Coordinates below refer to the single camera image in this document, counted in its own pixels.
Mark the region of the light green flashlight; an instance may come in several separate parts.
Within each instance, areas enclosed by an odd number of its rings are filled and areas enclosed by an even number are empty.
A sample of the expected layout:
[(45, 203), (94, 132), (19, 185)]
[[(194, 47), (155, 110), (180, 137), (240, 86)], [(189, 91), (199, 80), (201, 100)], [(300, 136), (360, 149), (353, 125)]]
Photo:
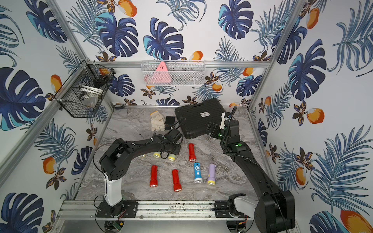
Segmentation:
[(153, 153), (154, 158), (160, 158), (161, 157), (161, 152), (157, 151)]
[(176, 155), (175, 154), (168, 154), (168, 158), (167, 158), (168, 160), (170, 160), (170, 161), (175, 161), (176, 160)]

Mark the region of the red flashlight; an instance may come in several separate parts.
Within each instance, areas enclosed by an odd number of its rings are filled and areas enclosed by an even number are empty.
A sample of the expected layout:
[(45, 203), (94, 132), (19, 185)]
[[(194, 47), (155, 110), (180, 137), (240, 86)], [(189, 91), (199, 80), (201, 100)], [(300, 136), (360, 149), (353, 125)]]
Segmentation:
[(158, 186), (157, 169), (158, 169), (158, 166), (156, 165), (153, 165), (151, 168), (150, 187)]
[(188, 151), (189, 151), (189, 161), (190, 162), (196, 161), (196, 155), (195, 155), (195, 149), (194, 149), (194, 144), (193, 143), (189, 143)]
[(172, 171), (172, 176), (173, 176), (173, 189), (174, 189), (174, 192), (180, 192), (182, 190), (182, 186), (180, 184), (178, 170), (173, 170)]

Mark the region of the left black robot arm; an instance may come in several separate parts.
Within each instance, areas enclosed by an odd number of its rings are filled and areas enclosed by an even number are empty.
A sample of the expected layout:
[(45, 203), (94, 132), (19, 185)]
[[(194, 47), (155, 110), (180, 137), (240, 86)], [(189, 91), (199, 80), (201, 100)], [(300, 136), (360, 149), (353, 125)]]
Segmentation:
[(122, 202), (121, 182), (133, 159), (149, 153), (178, 155), (183, 135), (171, 129), (164, 135), (154, 133), (150, 139), (124, 141), (116, 139), (100, 158), (101, 171), (105, 176), (105, 202), (116, 206)]

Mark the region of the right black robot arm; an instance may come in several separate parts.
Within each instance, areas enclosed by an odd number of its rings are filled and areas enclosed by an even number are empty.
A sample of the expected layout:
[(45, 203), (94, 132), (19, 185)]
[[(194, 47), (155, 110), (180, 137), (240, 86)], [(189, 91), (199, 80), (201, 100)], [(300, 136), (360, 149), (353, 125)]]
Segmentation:
[(233, 217), (253, 218), (262, 233), (278, 233), (295, 228), (295, 200), (283, 191), (256, 161), (251, 148), (241, 140), (239, 122), (226, 120), (224, 126), (210, 123), (206, 133), (220, 140), (225, 155), (244, 172), (256, 193), (251, 198), (243, 193), (229, 196), (226, 211)]

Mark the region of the blue flashlight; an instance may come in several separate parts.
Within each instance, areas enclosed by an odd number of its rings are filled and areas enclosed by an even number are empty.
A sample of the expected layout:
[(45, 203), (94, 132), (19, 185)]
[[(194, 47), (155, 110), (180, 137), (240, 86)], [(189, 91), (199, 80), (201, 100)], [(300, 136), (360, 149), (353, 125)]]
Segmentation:
[(200, 167), (200, 163), (194, 163), (194, 182), (195, 183), (202, 183), (203, 182), (203, 178), (202, 178), (202, 175), (201, 175), (201, 167)]

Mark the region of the purple flashlight lower right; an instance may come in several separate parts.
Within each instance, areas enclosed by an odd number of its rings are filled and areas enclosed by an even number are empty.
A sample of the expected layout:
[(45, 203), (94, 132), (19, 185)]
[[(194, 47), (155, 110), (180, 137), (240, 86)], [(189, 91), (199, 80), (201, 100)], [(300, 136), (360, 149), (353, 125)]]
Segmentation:
[(208, 185), (215, 185), (216, 184), (216, 165), (211, 163), (209, 164), (209, 171), (208, 171), (208, 179), (207, 184)]

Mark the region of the small black box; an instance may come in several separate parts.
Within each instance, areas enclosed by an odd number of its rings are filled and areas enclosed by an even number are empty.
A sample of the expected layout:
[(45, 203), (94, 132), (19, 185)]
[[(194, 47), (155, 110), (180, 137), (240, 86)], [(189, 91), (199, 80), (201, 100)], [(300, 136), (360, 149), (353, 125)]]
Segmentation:
[(165, 130), (171, 130), (175, 124), (175, 116), (167, 116), (165, 119)]

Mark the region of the white work glove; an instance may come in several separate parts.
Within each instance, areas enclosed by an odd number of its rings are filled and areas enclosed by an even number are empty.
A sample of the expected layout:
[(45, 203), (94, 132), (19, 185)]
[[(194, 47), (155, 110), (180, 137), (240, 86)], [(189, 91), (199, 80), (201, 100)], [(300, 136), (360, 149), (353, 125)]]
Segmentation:
[(151, 130), (153, 132), (165, 131), (165, 117), (159, 111), (150, 114)]

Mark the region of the black plastic tool case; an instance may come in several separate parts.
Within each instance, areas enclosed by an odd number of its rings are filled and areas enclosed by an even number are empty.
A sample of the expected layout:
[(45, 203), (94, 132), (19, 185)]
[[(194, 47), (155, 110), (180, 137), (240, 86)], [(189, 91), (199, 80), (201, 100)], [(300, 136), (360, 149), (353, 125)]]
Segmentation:
[(225, 110), (217, 99), (175, 109), (177, 119), (185, 118), (180, 121), (180, 125), (186, 139), (205, 135), (210, 123), (220, 125), (222, 113), (225, 113)]

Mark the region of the black tape roll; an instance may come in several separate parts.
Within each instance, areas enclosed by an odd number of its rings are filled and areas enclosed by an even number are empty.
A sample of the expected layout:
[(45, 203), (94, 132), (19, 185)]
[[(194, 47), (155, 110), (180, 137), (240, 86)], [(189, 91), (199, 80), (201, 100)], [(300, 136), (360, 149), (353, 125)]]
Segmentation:
[(124, 105), (123, 104), (116, 104), (115, 106), (114, 106), (114, 109), (116, 109), (116, 110), (120, 110), (120, 109), (123, 109), (124, 108)]

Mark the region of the pink triangle object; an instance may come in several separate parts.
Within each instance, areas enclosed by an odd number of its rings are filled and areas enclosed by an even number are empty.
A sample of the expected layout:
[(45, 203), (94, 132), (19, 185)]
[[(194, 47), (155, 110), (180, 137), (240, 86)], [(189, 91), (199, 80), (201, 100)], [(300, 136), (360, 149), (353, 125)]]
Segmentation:
[(163, 84), (172, 82), (172, 78), (164, 61), (160, 62), (160, 64), (156, 68), (156, 71), (152, 73), (149, 82)]

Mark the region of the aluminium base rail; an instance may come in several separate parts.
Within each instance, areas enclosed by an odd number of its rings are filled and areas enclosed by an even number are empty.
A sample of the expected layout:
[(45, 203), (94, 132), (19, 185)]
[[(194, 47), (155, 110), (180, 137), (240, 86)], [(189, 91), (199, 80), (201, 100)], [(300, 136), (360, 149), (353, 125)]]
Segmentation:
[(64, 201), (57, 219), (240, 221), (249, 218), (230, 214), (227, 201), (124, 201), (116, 216), (99, 202)]

